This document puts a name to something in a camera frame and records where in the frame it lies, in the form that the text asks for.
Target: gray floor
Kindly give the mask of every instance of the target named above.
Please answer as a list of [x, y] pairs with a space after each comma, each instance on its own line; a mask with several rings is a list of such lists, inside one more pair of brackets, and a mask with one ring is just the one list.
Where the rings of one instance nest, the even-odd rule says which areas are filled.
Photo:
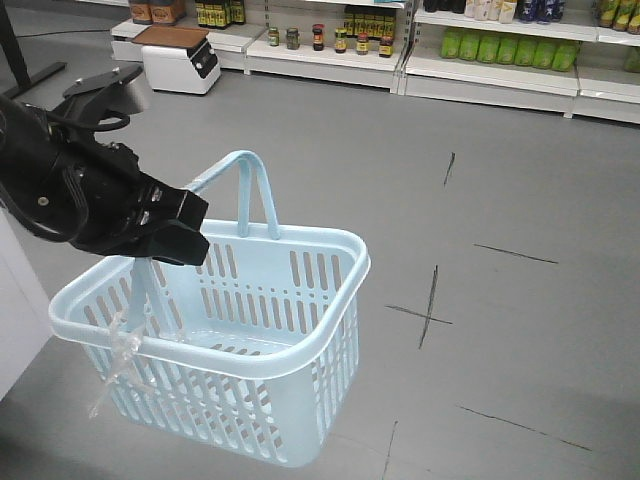
[[[12, 15], [20, 33], [109, 24]], [[69, 67], [23, 100], [54, 106], [112, 67], [107, 39], [24, 39], [34, 69]], [[0, 478], [640, 478], [636, 128], [224, 72], [204, 98], [154, 94], [104, 138], [175, 185], [253, 149], [283, 223], [361, 235], [373, 267], [360, 370], [319, 459], [287, 470], [111, 406], [90, 420], [99, 379], [80, 347], [52, 339], [0, 403]], [[235, 188], [207, 195], [210, 216], [234, 217]], [[18, 234], [50, 295], [97, 260]], [[420, 350], [424, 320], [386, 305], [424, 313], [436, 265], [433, 316], [452, 324], [431, 322]]]

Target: white appliance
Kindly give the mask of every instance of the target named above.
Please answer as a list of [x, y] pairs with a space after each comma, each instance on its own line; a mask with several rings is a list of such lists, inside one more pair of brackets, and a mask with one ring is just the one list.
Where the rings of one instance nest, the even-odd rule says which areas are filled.
[[218, 57], [207, 31], [201, 29], [150, 27], [138, 35], [142, 61], [149, 85], [154, 90], [204, 95], [220, 77]]

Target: black stand leg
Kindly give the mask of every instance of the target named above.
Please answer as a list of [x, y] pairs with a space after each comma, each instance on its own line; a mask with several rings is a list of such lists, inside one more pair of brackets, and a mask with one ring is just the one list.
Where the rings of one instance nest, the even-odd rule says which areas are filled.
[[0, 0], [0, 44], [2, 44], [2, 49], [7, 57], [9, 67], [11, 67], [13, 76], [18, 83], [15, 87], [4, 92], [4, 95], [9, 98], [15, 98], [26, 92], [66, 66], [65, 63], [56, 62], [32, 77], [29, 76], [27, 64], [22, 56], [20, 45], [18, 44], [15, 33], [13, 33], [13, 27], [11, 26], [7, 9], [4, 6], [4, 0]]

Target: robotic arm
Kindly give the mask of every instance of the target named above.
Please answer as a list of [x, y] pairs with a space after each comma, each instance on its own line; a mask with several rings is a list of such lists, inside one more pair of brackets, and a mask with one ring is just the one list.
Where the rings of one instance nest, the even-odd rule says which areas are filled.
[[199, 233], [207, 202], [141, 172], [126, 145], [94, 137], [129, 124], [137, 113], [131, 82], [141, 73], [133, 66], [78, 80], [53, 111], [0, 95], [0, 200], [45, 240], [99, 255], [201, 265], [209, 247]]

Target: basket rim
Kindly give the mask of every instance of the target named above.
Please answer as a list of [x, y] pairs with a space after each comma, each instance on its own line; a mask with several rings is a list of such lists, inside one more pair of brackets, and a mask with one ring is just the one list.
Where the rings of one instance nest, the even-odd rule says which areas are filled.
[[[250, 223], [249, 236], [243, 239], [256, 240], [262, 244], [339, 247], [354, 259], [353, 267], [346, 274], [335, 297], [311, 333], [285, 350], [258, 356], [244, 356], [171, 340], [144, 337], [138, 355], [250, 380], [281, 377], [311, 363], [333, 338], [340, 320], [369, 271], [371, 261], [364, 241], [346, 230], [293, 225], [281, 225], [280, 228], [281, 238], [273, 240], [266, 224]], [[209, 239], [240, 238], [235, 221], [207, 219], [203, 222], [201, 232]], [[49, 316], [55, 334], [65, 340], [110, 349], [108, 328], [76, 323], [68, 320], [67, 315], [88, 291], [100, 288], [106, 280], [133, 261], [133, 258], [120, 256], [105, 258], [63, 287], [49, 305]]]

